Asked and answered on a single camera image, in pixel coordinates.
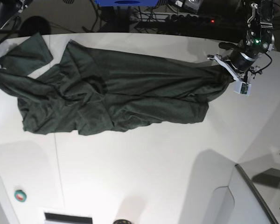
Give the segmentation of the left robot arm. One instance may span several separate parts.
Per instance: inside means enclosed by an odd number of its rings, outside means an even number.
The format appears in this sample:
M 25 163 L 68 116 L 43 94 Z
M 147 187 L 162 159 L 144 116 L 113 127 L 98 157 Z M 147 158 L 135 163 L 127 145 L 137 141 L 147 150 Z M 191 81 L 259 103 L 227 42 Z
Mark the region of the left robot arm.
M 208 55 L 208 59 L 216 61 L 233 76 L 235 81 L 248 82 L 248 74 L 261 75 L 263 68 L 253 66 L 262 55 L 274 48 L 273 17 L 274 6 L 272 0 L 245 0 L 244 9 L 246 13 L 246 29 L 244 38 L 237 44 L 220 42 L 219 48 L 229 51 L 226 56 Z

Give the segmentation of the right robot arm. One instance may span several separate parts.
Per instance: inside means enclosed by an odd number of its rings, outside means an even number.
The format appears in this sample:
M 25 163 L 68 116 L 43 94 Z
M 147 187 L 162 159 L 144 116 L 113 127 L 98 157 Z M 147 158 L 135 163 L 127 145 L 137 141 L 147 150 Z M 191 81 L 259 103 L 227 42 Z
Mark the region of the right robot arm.
M 0 0 L 0 30 L 8 25 L 10 21 L 14 22 L 10 30 L 3 32 L 6 35 L 0 39 L 0 45 L 17 31 L 21 24 L 20 14 L 32 2 L 32 0 Z

